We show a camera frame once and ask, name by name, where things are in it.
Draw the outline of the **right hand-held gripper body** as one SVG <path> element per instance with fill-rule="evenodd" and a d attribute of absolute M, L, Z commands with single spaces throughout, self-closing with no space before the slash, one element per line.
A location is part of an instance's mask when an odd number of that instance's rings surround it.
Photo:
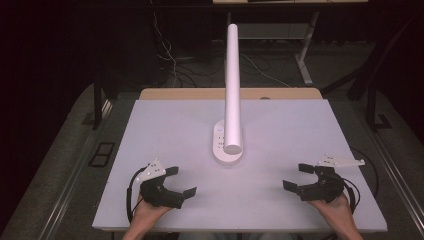
<path fill-rule="evenodd" d="M 317 162 L 315 175 L 318 177 L 316 183 L 299 187 L 299 196 L 302 201 L 325 200 L 332 202 L 339 197 L 344 190 L 347 190 L 351 202 L 355 203 L 355 193 L 346 184 L 346 180 L 336 173 L 336 168 L 363 166 L 365 161 L 353 158 L 336 157 L 325 155 Z"/>

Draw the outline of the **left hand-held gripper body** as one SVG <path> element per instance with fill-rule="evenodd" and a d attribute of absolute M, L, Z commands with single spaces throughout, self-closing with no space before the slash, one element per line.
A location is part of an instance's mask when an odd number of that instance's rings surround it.
<path fill-rule="evenodd" d="M 140 195 L 144 200 L 155 207 L 164 206 L 180 209 L 184 196 L 182 193 L 168 190 L 164 186 L 166 169 L 163 164 L 155 159 L 141 170 L 135 177 L 140 185 Z"/>

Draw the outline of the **person's left hand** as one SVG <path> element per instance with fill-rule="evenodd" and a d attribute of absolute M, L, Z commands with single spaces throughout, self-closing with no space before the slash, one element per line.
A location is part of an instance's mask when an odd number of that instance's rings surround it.
<path fill-rule="evenodd" d="M 170 211 L 169 207 L 159 206 L 155 207 L 146 202 L 143 197 L 137 200 L 136 207 L 133 211 L 132 225 L 142 227 L 152 227 L 159 219 L 167 212 Z"/>

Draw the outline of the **person's right hand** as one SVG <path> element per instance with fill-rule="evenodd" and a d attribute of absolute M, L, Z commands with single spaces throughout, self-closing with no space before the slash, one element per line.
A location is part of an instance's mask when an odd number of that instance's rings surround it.
<path fill-rule="evenodd" d="M 324 200 L 314 200 L 309 201 L 309 204 L 318 210 L 319 214 L 333 230 L 342 231 L 355 227 L 349 201 L 344 194 L 330 203 Z"/>

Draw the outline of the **white foam board cover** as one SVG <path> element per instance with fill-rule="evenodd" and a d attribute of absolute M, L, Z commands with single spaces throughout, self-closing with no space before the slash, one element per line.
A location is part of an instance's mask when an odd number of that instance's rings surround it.
<path fill-rule="evenodd" d="M 140 100 L 135 103 L 101 202 L 92 223 L 124 230 L 126 189 L 133 174 L 153 160 L 176 166 L 166 188 L 197 190 L 182 208 L 166 214 L 157 230 L 224 232 L 322 232 L 317 211 L 291 192 L 285 181 L 316 182 L 301 173 L 326 156 L 351 158 L 347 141 L 325 100 L 244 100 L 243 148 L 232 166 L 212 152 L 214 125 L 224 117 L 221 100 Z"/>

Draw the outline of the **black metal stand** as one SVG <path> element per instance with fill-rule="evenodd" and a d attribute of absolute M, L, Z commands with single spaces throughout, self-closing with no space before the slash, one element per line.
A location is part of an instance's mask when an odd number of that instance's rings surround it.
<path fill-rule="evenodd" d="M 372 131 L 391 129 L 392 125 L 384 114 L 377 113 L 377 85 L 371 83 L 367 92 L 366 122 Z"/>
<path fill-rule="evenodd" d="M 85 118 L 82 122 L 83 125 L 91 125 L 93 130 L 96 130 L 103 119 L 102 112 L 102 87 L 101 80 L 96 77 L 93 83 L 93 103 L 94 110 L 85 115 Z"/>

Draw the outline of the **white desk lamp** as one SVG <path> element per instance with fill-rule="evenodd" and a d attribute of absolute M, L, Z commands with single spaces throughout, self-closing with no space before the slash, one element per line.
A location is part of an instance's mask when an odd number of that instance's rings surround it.
<path fill-rule="evenodd" d="M 213 154 L 222 165 L 235 165 L 243 153 L 238 26 L 227 27 L 225 113 L 213 129 Z"/>

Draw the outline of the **white desk with metal legs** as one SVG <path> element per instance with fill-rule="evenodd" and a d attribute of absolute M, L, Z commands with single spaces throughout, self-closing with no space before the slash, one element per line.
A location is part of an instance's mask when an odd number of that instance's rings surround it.
<path fill-rule="evenodd" d="M 313 81 L 306 66 L 306 55 L 316 28 L 319 14 L 323 7 L 346 7 L 366 4 L 368 0 L 212 0 L 214 6 L 227 8 L 227 22 L 234 24 L 235 10 L 230 7 L 239 7 L 241 10 L 264 11 L 289 7 L 312 8 L 308 22 L 295 23 L 237 23 L 239 38 L 242 40 L 300 40 L 302 48 L 294 55 L 299 73 L 306 86 L 312 86 Z"/>

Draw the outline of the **black rectangular floor frame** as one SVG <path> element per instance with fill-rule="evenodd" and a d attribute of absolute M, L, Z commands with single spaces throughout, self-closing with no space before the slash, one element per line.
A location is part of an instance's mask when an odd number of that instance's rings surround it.
<path fill-rule="evenodd" d="M 101 142 L 90 159 L 90 167 L 106 167 L 113 153 L 114 142 Z"/>

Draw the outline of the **aluminium rail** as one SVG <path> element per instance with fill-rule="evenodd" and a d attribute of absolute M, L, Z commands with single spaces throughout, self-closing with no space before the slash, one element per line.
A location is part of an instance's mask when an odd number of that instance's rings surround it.
<path fill-rule="evenodd" d="M 103 117 L 108 116 L 111 103 L 102 102 Z M 37 240 L 54 238 L 73 199 L 98 135 L 98 128 L 93 130 L 91 125 L 82 124 L 85 115 L 93 110 L 91 99 L 76 101 L 36 174 L 34 185 L 43 193 L 40 199 L 47 205 Z"/>
<path fill-rule="evenodd" d="M 366 112 L 365 123 L 381 163 L 424 240 L 424 146 L 399 116 Z"/>

